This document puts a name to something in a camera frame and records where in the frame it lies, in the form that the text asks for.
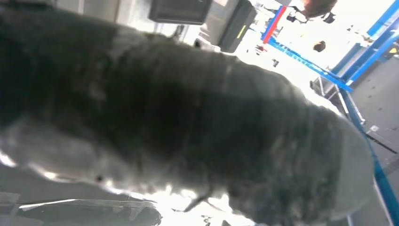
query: metal bar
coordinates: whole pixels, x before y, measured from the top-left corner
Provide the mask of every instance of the metal bar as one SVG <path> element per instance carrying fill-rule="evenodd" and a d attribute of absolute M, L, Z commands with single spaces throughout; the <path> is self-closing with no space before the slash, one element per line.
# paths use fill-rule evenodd
<path fill-rule="evenodd" d="M 359 129 L 359 131 L 365 136 L 365 140 L 367 142 L 368 147 L 370 148 L 371 154 L 373 156 L 374 159 L 374 165 L 375 165 L 375 169 L 374 169 L 374 174 L 375 175 L 379 175 L 379 179 L 375 180 L 375 184 L 376 184 L 376 190 L 378 191 L 377 194 L 380 195 L 381 197 L 381 201 L 382 201 L 382 205 L 383 207 L 385 207 L 386 210 L 386 215 L 387 218 L 389 219 L 389 221 L 392 222 L 393 226 L 399 226 L 399 203 L 398 203 L 398 199 L 394 193 L 394 191 L 392 190 L 392 187 L 381 167 L 381 164 L 374 152 L 373 147 L 370 144 L 370 140 L 366 138 L 366 134 L 363 130 L 362 125 L 360 124 L 360 121 L 358 119 L 358 116 L 356 114 L 356 111 L 354 110 L 354 107 L 349 99 L 349 93 L 346 92 L 343 89 L 339 90 L 343 96 L 343 99 L 346 103 L 346 106 L 348 108 L 349 111 L 349 117 L 352 121 L 352 123 Z"/>
<path fill-rule="evenodd" d="M 324 93 L 324 89 L 323 89 L 323 81 L 321 80 L 321 76 L 319 76 L 319 83 L 320 83 L 320 91 L 321 91 L 321 95 L 324 97 L 326 94 Z"/>
<path fill-rule="evenodd" d="M 117 3 L 117 6 L 116 6 L 116 9 L 115 9 L 115 16 L 114 16 L 114 18 L 113 18 L 113 20 L 114 20 L 114 22 L 115 23 L 117 23 L 118 22 L 118 15 L 119 15 L 119 11 L 120 11 L 120 8 L 121 8 L 121 1 L 122 0 L 117 0 L 118 1 L 118 3 Z"/>
<path fill-rule="evenodd" d="M 85 9 L 85 0 L 79 0 L 78 13 L 83 14 Z"/>
<path fill-rule="evenodd" d="M 188 29 L 189 29 L 190 25 L 185 25 L 183 28 L 183 32 L 182 35 L 180 36 L 180 41 L 184 42 L 184 39 L 186 38 L 187 34 L 188 34 Z"/>
<path fill-rule="evenodd" d="M 349 77 L 346 85 L 350 86 L 355 80 L 357 80 L 391 45 L 399 38 L 399 31 L 390 31 L 393 34 L 385 41 L 382 46 L 368 59 L 365 63 Z"/>
<path fill-rule="evenodd" d="M 153 33 L 154 33 L 154 34 L 157 34 L 157 33 L 158 33 L 158 30 L 159 30 L 159 23 L 155 23 Z"/>
<path fill-rule="evenodd" d="M 327 100 L 330 100 L 331 98 L 333 98 L 333 96 L 334 96 L 335 94 L 337 94 L 337 91 L 334 91 L 334 93 L 331 94 L 331 96 L 330 96 Z"/>
<path fill-rule="evenodd" d="M 266 31 L 262 35 L 261 39 L 263 43 L 267 43 L 270 39 L 270 37 L 273 35 L 274 30 L 276 30 L 277 24 L 279 23 L 279 20 L 283 16 L 284 12 L 286 11 L 287 7 L 286 6 L 280 6 L 280 8 L 277 10 L 276 14 L 274 15 L 274 18 L 270 21 L 269 25 L 266 28 Z"/>
<path fill-rule="evenodd" d="M 348 98 L 349 98 L 349 100 L 351 101 L 351 103 L 352 103 L 352 105 L 353 105 L 353 108 L 354 108 L 355 111 L 356 111 L 356 114 L 358 114 L 360 123 L 363 125 L 363 124 L 366 122 L 366 120 L 365 120 L 365 119 L 363 118 L 363 116 L 361 115 L 361 113 L 360 113 L 360 111 L 359 111 L 359 108 L 356 106 L 355 101 L 353 100 L 353 98 L 352 98 L 352 96 L 351 96 L 350 94 L 348 94 Z"/>
<path fill-rule="evenodd" d="M 375 189 L 375 193 L 377 193 L 378 201 L 380 201 L 380 203 L 381 203 L 381 206 L 382 206 L 382 208 L 384 210 L 385 216 L 388 219 L 389 226 L 394 226 L 394 224 L 392 222 L 392 219 L 391 219 L 391 217 L 389 215 L 388 208 L 387 208 L 387 206 L 385 204 L 383 195 L 381 194 L 381 190 L 378 187 L 378 184 L 377 184 L 377 181 L 375 180 L 375 178 L 373 179 L 373 187 Z"/>
<path fill-rule="evenodd" d="M 335 89 L 337 90 L 337 94 L 338 94 L 339 100 L 341 101 L 343 110 L 345 111 L 345 114 L 349 115 L 348 107 L 346 106 L 346 103 L 345 103 L 345 101 L 344 101 L 344 99 L 342 97 L 342 94 L 339 91 L 339 87 L 336 84 L 334 84 L 334 86 L 335 86 Z"/>
<path fill-rule="evenodd" d="M 351 215 L 346 216 L 346 219 L 348 220 L 348 226 L 355 226 Z"/>

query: light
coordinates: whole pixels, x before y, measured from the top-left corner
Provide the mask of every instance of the light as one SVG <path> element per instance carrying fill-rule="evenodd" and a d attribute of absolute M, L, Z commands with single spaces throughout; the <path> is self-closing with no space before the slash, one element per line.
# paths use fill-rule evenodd
<path fill-rule="evenodd" d="M 1 150 L 0 150 L 0 162 L 8 167 L 17 166 L 17 163 L 15 163 L 8 155 L 4 154 Z"/>
<path fill-rule="evenodd" d="M 165 192 L 166 192 L 167 194 L 171 194 L 171 193 L 172 193 L 172 186 L 171 186 L 171 185 L 167 185 L 167 186 L 166 186 L 166 189 L 165 189 Z"/>
<path fill-rule="evenodd" d="M 145 195 L 136 192 L 130 192 L 129 196 L 135 199 L 148 200 Z"/>
<path fill-rule="evenodd" d="M 57 178 L 58 174 L 53 173 L 53 172 L 44 172 L 43 176 L 45 176 L 46 178 L 48 178 L 50 180 L 54 180 Z"/>
<path fill-rule="evenodd" d="M 116 188 L 113 188 L 113 187 L 108 187 L 108 188 L 106 188 L 109 192 L 111 192 L 111 193 L 114 193 L 114 194 L 122 194 L 123 193 L 123 190 L 120 190 L 120 189 L 116 189 Z"/>
<path fill-rule="evenodd" d="M 195 192 L 191 191 L 191 190 L 187 190 L 187 189 L 183 189 L 181 191 L 182 196 L 184 197 L 189 197 L 191 199 L 196 199 L 198 196 Z"/>
<path fill-rule="evenodd" d="M 23 211 L 27 211 L 27 210 L 31 210 L 31 209 L 34 209 L 36 207 L 43 206 L 43 205 L 62 203 L 62 202 L 72 202 L 75 200 L 76 199 L 65 199 L 65 200 L 59 200 L 59 201 L 54 201 L 54 202 L 42 202 L 42 203 L 36 203 L 36 204 L 21 205 L 19 208 L 22 209 Z"/>
<path fill-rule="evenodd" d="M 105 185 L 106 185 L 107 187 L 111 187 L 111 186 L 113 185 L 112 180 L 108 180 L 108 181 L 105 183 Z"/>
<path fill-rule="evenodd" d="M 229 196 L 227 194 L 223 194 L 220 199 L 217 198 L 209 198 L 208 202 L 214 206 L 217 206 L 219 209 L 224 212 L 232 212 L 232 208 L 229 206 Z"/>

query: blue metal frame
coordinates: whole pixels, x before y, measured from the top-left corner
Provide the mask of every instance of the blue metal frame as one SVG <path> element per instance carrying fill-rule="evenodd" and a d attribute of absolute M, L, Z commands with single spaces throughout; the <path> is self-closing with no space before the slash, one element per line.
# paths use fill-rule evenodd
<path fill-rule="evenodd" d="M 347 86 L 345 82 L 343 82 L 340 78 L 338 78 L 335 74 L 322 69 L 321 67 L 315 65 L 311 61 L 301 57 L 298 53 L 291 50 L 287 46 L 277 42 L 273 37 L 269 40 L 269 45 L 273 46 L 274 48 L 280 50 L 281 52 L 287 54 L 288 56 L 292 57 L 293 59 L 297 60 L 298 62 L 302 63 L 303 65 L 309 67 L 313 71 L 317 72 L 321 77 L 331 81 L 332 83 L 337 84 L 338 87 L 343 88 L 346 91 L 351 92 L 352 88 Z"/>
<path fill-rule="evenodd" d="M 392 31 L 399 27 L 399 17 L 388 29 L 366 49 L 366 51 L 353 63 L 353 65 L 341 77 L 345 83 L 351 84 L 367 70 L 395 41 Z"/>
<path fill-rule="evenodd" d="M 374 23 L 373 26 L 367 31 L 370 36 L 375 36 L 380 29 L 383 29 L 385 23 L 390 20 L 399 10 L 399 0 L 395 0 L 385 13 Z M 356 44 L 346 56 L 331 70 L 331 72 L 338 74 L 356 54 L 362 49 L 359 44 Z"/>
<path fill-rule="evenodd" d="M 367 31 L 367 34 L 374 36 L 377 32 L 385 26 L 385 23 L 392 18 L 392 16 L 399 9 L 399 0 L 395 0 L 391 6 L 385 11 L 385 13 L 374 23 L 373 26 Z"/>
<path fill-rule="evenodd" d="M 370 141 L 366 138 L 366 134 L 365 134 L 363 127 L 360 123 L 360 120 L 359 120 L 356 110 L 352 104 L 352 101 L 349 98 L 349 94 L 343 89 L 340 89 L 339 91 L 342 94 L 343 100 L 348 109 L 349 117 L 351 118 L 352 123 L 364 135 L 364 138 L 368 144 L 368 147 L 370 148 L 371 154 L 374 159 L 374 174 L 377 177 L 377 179 L 375 181 L 376 181 L 379 189 L 381 190 L 381 195 L 383 197 L 383 200 L 385 202 L 385 205 L 387 207 L 387 210 L 391 217 L 393 225 L 399 226 L 399 202 L 398 202 L 398 199 L 395 196 L 394 191 L 392 190 L 392 187 L 388 181 L 388 178 L 386 177 L 386 175 L 381 167 L 381 164 L 377 158 L 377 155 L 374 152 L 373 147 L 370 144 Z"/>
<path fill-rule="evenodd" d="M 367 59 L 355 73 L 353 73 L 348 79 L 346 84 L 349 86 L 354 81 L 356 81 L 376 60 L 378 60 L 384 52 L 392 46 L 399 38 L 399 30 L 397 31 L 390 31 L 391 36 L 384 42 L 382 45 L 377 49 L 377 51 L 371 55 L 369 59 Z"/>
<path fill-rule="evenodd" d="M 266 37 L 266 34 L 269 33 L 269 31 L 271 29 L 271 25 L 274 23 L 274 21 L 276 21 L 277 15 L 280 14 L 280 12 L 282 10 L 283 10 L 283 6 L 280 6 L 279 9 L 277 10 L 277 12 L 274 14 L 273 19 L 267 25 L 266 30 L 264 31 L 264 33 L 262 33 L 261 40 L 264 40 L 264 38 Z"/>

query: black monitor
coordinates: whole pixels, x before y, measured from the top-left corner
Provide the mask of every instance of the black monitor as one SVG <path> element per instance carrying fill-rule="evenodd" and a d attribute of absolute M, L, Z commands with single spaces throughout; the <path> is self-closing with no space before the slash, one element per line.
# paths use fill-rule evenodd
<path fill-rule="evenodd" d="M 204 23 L 213 0 L 152 0 L 150 18 L 157 23 Z"/>
<path fill-rule="evenodd" d="M 233 53 L 256 17 L 256 10 L 248 0 L 238 0 L 219 40 L 220 50 Z"/>

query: red pole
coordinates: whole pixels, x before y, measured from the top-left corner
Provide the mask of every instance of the red pole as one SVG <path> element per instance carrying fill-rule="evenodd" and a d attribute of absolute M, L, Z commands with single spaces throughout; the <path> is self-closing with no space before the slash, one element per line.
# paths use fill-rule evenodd
<path fill-rule="evenodd" d="M 263 39 L 263 44 L 266 44 L 270 40 L 270 37 L 273 35 L 273 32 L 276 29 L 277 24 L 279 23 L 279 20 L 283 16 L 286 9 L 287 9 L 286 6 L 281 6 L 280 10 L 277 11 L 277 14 L 274 16 L 274 19 L 271 21 L 270 29 L 267 31 L 266 36 Z"/>

